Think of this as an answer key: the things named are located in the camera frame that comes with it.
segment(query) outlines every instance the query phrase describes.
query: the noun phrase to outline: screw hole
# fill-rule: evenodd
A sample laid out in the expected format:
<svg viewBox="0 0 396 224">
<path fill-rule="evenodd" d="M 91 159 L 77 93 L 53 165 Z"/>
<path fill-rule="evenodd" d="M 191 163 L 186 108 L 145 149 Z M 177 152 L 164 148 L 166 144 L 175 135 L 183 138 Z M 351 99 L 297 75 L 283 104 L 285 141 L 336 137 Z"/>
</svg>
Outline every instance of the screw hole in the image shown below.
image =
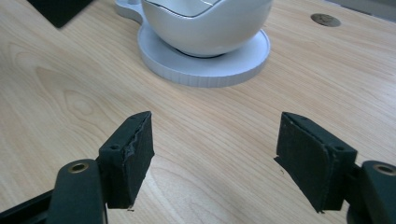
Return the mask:
<svg viewBox="0 0 396 224">
<path fill-rule="evenodd" d="M 388 165 L 377 164 L 374 168 L 383 175 L 396 175 L 396 169 Z"/>
<path fill-rule="evenodd" d="M 113 145 L 113 146 L 111 146 L 110 148 L 113 149 L 113 150 L 116 150 L 116 149 L 118 149 L 119 147 L 120 147 L 119 145 Z"/>
<path fill-rule="evenodd" d="M 77 163 L 69 167 L 68 171 L 72 174 L 80 173 L 88 169 L 88 163 Z"/>
</svg>

